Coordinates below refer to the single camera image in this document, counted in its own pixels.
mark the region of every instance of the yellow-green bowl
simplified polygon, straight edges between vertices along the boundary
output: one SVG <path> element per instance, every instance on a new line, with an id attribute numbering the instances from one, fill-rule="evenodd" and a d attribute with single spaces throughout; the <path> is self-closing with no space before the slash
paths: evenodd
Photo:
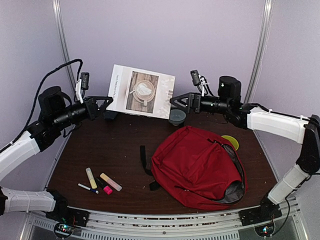
<path id="1" fill-rule="evenodd" d="M 237 151 L 238 148 L 239 148 L 239 143 L 237 141 L 237 139 L 235 139 L 233 136 L 229 136 L 229 135 L 223 135 L 221 136 L 223 137 L 224 139 L 227 139 L 231 144 L 232 146 L 234 147 L 234 149 Z"/>

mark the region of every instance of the highlighter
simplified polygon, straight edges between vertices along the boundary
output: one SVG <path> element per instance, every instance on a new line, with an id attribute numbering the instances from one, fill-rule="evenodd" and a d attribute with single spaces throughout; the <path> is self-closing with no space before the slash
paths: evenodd
<path id="1" fill-rule="evenodd" d="M 92 174 L 92 171 L 91 171 L 90 167 L 86 168 L 85 171 L 86 171 L 86 174 L 87 174 L 88 179 L 90 181 L 91 188 L 92 189 L 96 189 L 97 188 L 97 184 L 95 182 L 95 179 L 94 179 L 94 176 Z"/>
<path id="2" fill-rule="evenodd" d="M 108 195 L 112 194 L 113 191 L 112 191 L 112 189 L 107 185 L 107 183 L 106 183 L 105 180 L 103 180 L 101 177 L 97 176 L 97 177 L 95 178 L 95 181 L 96 181 L 96 183 L 99 185 L 99 187 L 101 187 L 101 188 L 103 189 L 103 191 L 104 191 L 106 194 L 108 194 Z"/>
<path id="3" fill-rule="evenodd" d="M 115 190 L 117 190 L 118 192 L 120 192 L 120 190 L 122 189 L 122 186 L 120 186 L 118 183 L 116 183 L 115 181 L 113 181 L 110 177 L 108 177 L 107 175 L 105 175 L 104 173 L 100 174 L 100 177 L 105 180 L 108 184 L 110 184 L 111 187 L 113 187 Z"/>

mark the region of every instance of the pink cap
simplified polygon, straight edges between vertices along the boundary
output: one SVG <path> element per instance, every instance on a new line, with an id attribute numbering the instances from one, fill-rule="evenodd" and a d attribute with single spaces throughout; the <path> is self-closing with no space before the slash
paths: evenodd
<path id="1" fill-rule="evenodd" d="M 108 194 L 108 195 L 110 195 L 110 194 L 112 194 L 112 189 L 109 187 L 109 186 L 106 186 L 104 189 L 103 189 L 103 191 L 106 193 L 106 194 Z"/>

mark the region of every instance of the book cover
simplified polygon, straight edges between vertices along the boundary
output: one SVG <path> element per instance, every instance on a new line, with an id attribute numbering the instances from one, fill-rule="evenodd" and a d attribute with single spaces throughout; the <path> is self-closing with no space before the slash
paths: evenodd
<path id="1" fill-rule="evenodd" d="M 169 119 L 175 76 L 114 65 L 109 87 L 110 111 Z"/>

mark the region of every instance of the pink highlighter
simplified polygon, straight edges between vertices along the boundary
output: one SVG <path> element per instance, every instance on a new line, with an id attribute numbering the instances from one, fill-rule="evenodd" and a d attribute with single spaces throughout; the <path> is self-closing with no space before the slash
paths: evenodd
<path id="1" fill-rule="evenodd" d="M 105 180 L 103 180 L 101 177 L 97 176 L 95 178 L 96 183 L 99 185 L 99 187 L 101 187 L 103 189 L 103 191 L 110 195 L 112 194 L 112 189 L 107 185 L 107 182 Z"/>

